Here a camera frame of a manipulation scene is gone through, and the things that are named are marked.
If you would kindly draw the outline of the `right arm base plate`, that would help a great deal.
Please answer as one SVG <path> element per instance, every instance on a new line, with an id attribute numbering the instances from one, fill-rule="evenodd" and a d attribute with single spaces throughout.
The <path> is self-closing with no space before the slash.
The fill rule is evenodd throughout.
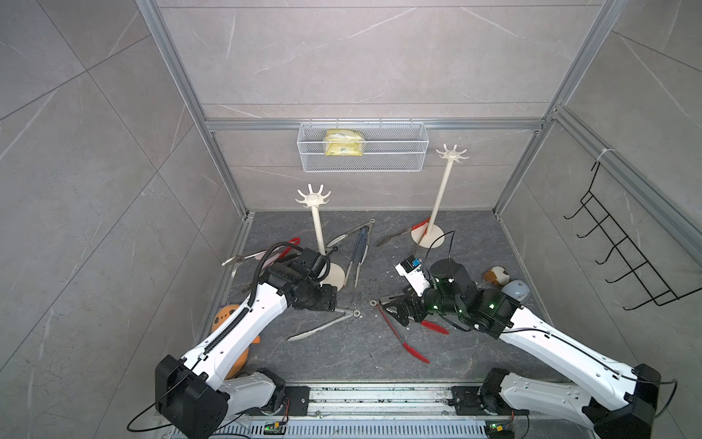
<path id="1" fill-rule="evenodd" d="M 453 386 L 451 394 L 448 405 L 453 407 L 458 415 L 530 415 L 528 410 L 518 410 L 509 406 L 498 393 L 482 395 L 480 386 Z"/>

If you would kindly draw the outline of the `yellow packet in basket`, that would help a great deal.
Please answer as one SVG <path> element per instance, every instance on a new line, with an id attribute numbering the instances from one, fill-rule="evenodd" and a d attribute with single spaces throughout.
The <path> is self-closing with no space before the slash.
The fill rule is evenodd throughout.
<path id="1" fill-rule="evenodd" d="M 362 157 L 366 140 L 353 130 L 330 129 L 325 133 L 324 143 L 328 157 Z"/>

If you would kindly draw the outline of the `red handled steel tongs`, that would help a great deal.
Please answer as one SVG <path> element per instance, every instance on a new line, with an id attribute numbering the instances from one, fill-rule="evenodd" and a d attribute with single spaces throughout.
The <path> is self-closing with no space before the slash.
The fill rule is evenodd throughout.
<path id="1" fill-rule="evenodd" d="M 420 223 L 418 223 L 418 224 L 415 224 L 415 225 L 411 226 L 411 228 L 408 228 L 408 229 L 406 229 L 406 230 L 400 230 L 399 232 L 395 232 L 395 233 L 393 233 L 393 234 L 389 234 L 388 236 L 385 236 L 385 237 L 381 238 L 381 239 L 376 243 L 376 247 L 381 247 L 381 246 L 383 246 L 383 245 L 389 243 L 390 241 L 394 240 L 395 238 L 398 238 L 398 237 L 403 236 L 403 235 L 405 235 L 405 234 L 411 233 L 411 232 L 413 232 L 414 230 L 421 229 L 421 228 L 423 228 L 424 226 L 426 226 L 428 223 L 429 223 L 429 219 L 426 219 L 425 221 L 422 221 L 422 222 L 420 222 Z"/>

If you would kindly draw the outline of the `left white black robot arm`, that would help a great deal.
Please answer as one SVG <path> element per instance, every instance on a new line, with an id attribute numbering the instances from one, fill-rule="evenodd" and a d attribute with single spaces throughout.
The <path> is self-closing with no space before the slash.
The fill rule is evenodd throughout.
<path id="1" fill-rule="evenodd" d="M 250 294 L 224 323 L 182 357 L 165 356 L 155 368 L 155 409 L 188 438 L 208 438 L 252 409 L 277 413 L 285 382 L 268 369 L 230 379 L 230 370 L 255 338 L 289 307 L 333 311 L 336 287 L 324 284 L 327 256 L 294 245 L 294 255 L 259 263 Z"/>

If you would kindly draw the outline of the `red pink paw tongs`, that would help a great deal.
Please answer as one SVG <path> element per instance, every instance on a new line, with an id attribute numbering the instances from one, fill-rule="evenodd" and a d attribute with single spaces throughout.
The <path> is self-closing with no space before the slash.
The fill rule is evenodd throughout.
<path id="1" fill-rule="evenodd" d="M 226 267 L 229 265 L 236 265 L 239 263 L 242 263 L 246 260 L 254 259 L 256 261 L 261 261 L 263 259 L 263 256 L 265 255 L 265 250 L 256 252 L 255 254 L 249 254 L 249 255 L 237 255 L 234 256 L 226 261 L 224 261 L 221 266 Z M 293 259 L 296 256 L 296 254 L 293 253 L 293 249 L 290 247 L 283 247 L 282 249 L 277 249 L 273 254 L 270 255 L 270 257 L 265 261 L 263 267 L 267 268 L 271 266 L 274 262 L 288 262 L 291 259 Z"/>

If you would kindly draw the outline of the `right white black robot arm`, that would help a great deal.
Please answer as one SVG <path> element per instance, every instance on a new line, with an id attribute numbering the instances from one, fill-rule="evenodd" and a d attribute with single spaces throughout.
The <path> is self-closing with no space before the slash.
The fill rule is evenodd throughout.
<path id="1" fill-rule="evenodd" d="M 409 284 L 402 293 L 380 299 L 380 305 L 400 325 L 454 316 L 464 329 L 522 349 L 567 379 L 544 382 L 492 369 L 476 395 L 487 413 L 538 412 L 579 424 L 600 438 L 651 437 L 663 383 L 656 369 L 633 367 L 590 349 L 509 294 L 475 283 L 452 258 L 430 268 L 409 258 L 396 269 Z"/>

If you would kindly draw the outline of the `long steel white tongs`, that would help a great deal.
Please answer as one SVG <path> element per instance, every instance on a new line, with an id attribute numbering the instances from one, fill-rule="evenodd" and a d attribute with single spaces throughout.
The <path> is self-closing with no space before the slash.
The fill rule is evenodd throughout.
<path id="1" fill-rule="evenodd" d="M 314 329 L 309 329 L 305 332 L 293 335 L 293 336 L 287 338 L 287 340 L 289 342 L 295 342 L 295 341 L 303 340 L 306 338 L 310 338 L 311 336 L 314 336 L 315 334 L 317 334 L 325 329 L 329 329 L 329 327 L 332 327 L 333 325 L 336 325 L 338 323 L 349 320 L 350 318 L 360 318 L 361 317 L 361 312 L 358 309 L 349 310 L 349 309 L 344 309 L 344 308 L 337 308 L 336 312 L 340 313 L 341 316 L 339 316 L 338 318 L 335 318 L 334 320 L 331 320 L 331 321 L 329 321 L 321 326 L 315 327 Z"/>

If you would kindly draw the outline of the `blue handled cream tongs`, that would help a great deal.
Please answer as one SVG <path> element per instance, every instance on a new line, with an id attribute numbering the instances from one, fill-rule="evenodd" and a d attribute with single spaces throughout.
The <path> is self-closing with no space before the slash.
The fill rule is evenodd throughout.
<path id="1" fill-rule="evenodd" d="M 353 268 L 354 264 L 359 263 L 361 260 L 362 251 L 364 250 L 365 245 L 366 245 L 368 232 L 369 232 L 369 226 L 362 228 L 359 232 L 358 239 L 356 240 L 356 244 L 354 247 L 354 252 L 352 253 L 352 257 L 351 257 L 349 266 L 347 267 L 344 285 L 347 285 L 347 283 L 349 281 L 349 277 L 351 276 L 351 272 L 352 272 L 352 268 Z"/>

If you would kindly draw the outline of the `red tipped steel tongs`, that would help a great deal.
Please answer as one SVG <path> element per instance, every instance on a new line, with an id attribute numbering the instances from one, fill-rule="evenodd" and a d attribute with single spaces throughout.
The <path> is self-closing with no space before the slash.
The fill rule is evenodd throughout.
<path id="1" fill-rule="evenodd" d="M 378 314 L 380 314 L 380 316 L 382 316 L 383 320 L 388 325 L 388 327 L 390 328 L 393 335 L 400 342 L 400 345 L 402 345 L 402 347 L 407 351 L 407 353 L 409 353 L 411 356 L 413 356 L 413 358 L 415 358 L 416 360 L 419 360 L 425 364 L 431 363 L 428 358 L 426 358 L 425 356 L 422 355 L 422 353 L 417 351 L 417 349 L 415 349 L 414 347 L 411 347 L 411 345 L 405 340 L 405 338 L 402 336 L 402 334 L 400 334 L 400 332 L 398 332 L 398 330 L 395 329 L 395 327 L 393 326 L 393 324 L 390 321 L 389 316 L 384 311 L 384 308 L 382 307 L 380 301 L 373 299 L 369 303 L 370 303 L 371 307 L 375 307 L 376 309 L 378 309 Z M 449 331 L 447 329 L 445 329 L 444 327 L 441 327 L 433 322 L 422 321 L 422 323 L 420 323 L 420 325 L 422 327 L 425 327 L 426 329 L 429 329 L 430 331 L 434 331 L 434 332 L 437 332 L 437 333 L 442 334 L 442 335 L 449 335 Z"/>

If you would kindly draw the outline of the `cream utensil stand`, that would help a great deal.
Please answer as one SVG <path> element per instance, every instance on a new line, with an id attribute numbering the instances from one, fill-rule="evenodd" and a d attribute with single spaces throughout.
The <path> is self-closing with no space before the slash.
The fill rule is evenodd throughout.
<path id="1" fill-rule="evenodd" d="M 324 194 L 323 190 L 323 185 L 320 186 L 318 191 L 315 191 L 312 185 L 308 184 L 307 192 L 302 192 L 301 190 L 298 190 L 298 194 L 300 195 L 301 199 L 296 199 L 296 202 L 303 204 L 307 208 L 309 208 L 313 218 L 314 233 L 316 234 L 318 251 L 322 255 L 327 255 L 327 250 L 325 250 L 325 241 L 319 213 L 319 207 L 324 204 L 327 204 L 331 192 L 327 192 L 327 194 Z M 322 284 L 332 285 L 338 290 L 341 290 L 344 287 L 345 279 L 346 274 L 344 270 L 338 264 L 330 263 L 327 277 L 322 281 Z"/>
<path id="2" fill-rule="evenodd" d="M 415 249 L 413 252 L 417 252 L 420 247 L 429 249 L 433 243 L 441 245 L 444 242 L 444 231 L 436 224 L 439 208 L 442 204 L 442 199 L 444 198 L 444 193 L 447 188 L 453 166 L 460 163 L 464 159 L 468 159 L 468 156 L 466 155 L 467 150 L 458 150 L 457 145 L 449 148 L 447 144 L 444 144 L 444 149 L 437 149 L 436 152 L 446 161 L 444 174 L 442 175 L 442 180 L 433 204 L 431 216 L 422 224 L 422 226 L 411 231 L 411 238 L 415 243 Z"/>

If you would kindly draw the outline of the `brown white plush toy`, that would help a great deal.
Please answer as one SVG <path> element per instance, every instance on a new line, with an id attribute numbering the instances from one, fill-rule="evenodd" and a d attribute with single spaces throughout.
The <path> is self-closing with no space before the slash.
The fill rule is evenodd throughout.
<path id="1" fill-rule="evenodd" d="M 511 276 L 505 267 L 496 265 L 483 273 L 483 280 L 487 284 L 501 288 L 511 281 Z"/>

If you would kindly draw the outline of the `grey blue dome toy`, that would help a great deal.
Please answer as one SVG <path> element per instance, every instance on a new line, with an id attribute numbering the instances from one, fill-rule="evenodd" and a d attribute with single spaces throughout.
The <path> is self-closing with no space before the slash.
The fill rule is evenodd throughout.
<path id="1" fill-rule="evenodd" d="M 502 287 L 501 292 L 524 303 L 531 296 L 531 289 L 525 281 L 513 280 Z"/>

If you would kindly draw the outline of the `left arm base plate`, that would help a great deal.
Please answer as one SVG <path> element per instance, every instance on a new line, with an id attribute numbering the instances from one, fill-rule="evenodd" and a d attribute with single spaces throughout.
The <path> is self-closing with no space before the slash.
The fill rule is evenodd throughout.
<path id="1" fill-rule="evenodd" d="M 264 416 L 305 416 L 311 402 L 311 388 L 308 386 L 286 386 L 283 393 L 274 393 L 272 402 L 263 408 L 246 411 L 249 415 Z"/>

